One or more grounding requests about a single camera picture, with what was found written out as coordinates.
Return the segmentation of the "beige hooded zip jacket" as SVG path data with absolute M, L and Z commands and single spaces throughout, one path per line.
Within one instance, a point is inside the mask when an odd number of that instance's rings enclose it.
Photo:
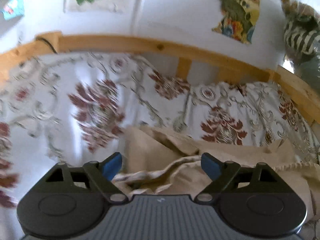
M 125 132 L 124 172 L 113 183 L 133 194 L 189 194 L 196 197 L 226 167 L 253 168 L 266 163 L 295 191 L 307 208 L 307 220 L 319 219 L 319 165 L 298 161 L 291 142 L 241 146 L 195 140 L 166 128 L 130 127 Z

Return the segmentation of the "floral patterned bedspread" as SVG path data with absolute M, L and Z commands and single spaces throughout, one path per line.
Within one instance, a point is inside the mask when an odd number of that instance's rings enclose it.
M 1 84 L 1 206 L 52 166 L 114 152 L 125 192 L 200 192 L 203 152 L 243 166 L 264 161 L 308 207 L 319 200 L 319 141 L 276 83 L 192 86 L 130 54 L 33 58 Z

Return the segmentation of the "torn landscape flower poster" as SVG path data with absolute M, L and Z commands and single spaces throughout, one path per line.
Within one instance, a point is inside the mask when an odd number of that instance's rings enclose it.
M 220 1 L 223 18 L 212 31 L 241 43 L 251 44 L 260 15 L 260 0 Z

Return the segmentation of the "curled blue anime poster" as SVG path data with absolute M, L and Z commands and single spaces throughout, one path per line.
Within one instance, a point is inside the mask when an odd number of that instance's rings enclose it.
M 24 16 L 25 0 L 9 0 L 1 10 L 4 20 L 9 21 L 13 18 Z

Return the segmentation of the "wooden bed frame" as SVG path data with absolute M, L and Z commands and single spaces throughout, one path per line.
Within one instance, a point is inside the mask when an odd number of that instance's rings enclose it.
M 104 51 L 115 53 L 157 53 L 178 58 L 176 76 L 186 79 L 193 61 L 204 62 L 219 69 L 217 81 L 240 83 L 244 78 L 274 81 L 290 96 L 309 124 L 319 123 L 319 96 L 303 80 L 283 67 L 277 70 L 260 69 L 232 57 L 197 47 L 123 35 L 63 35 L 60 31 L 37 35 L 32 42 L 1 54 L 1 81 L 9 71 L 35 56 L 69 53 L 71 51 Z

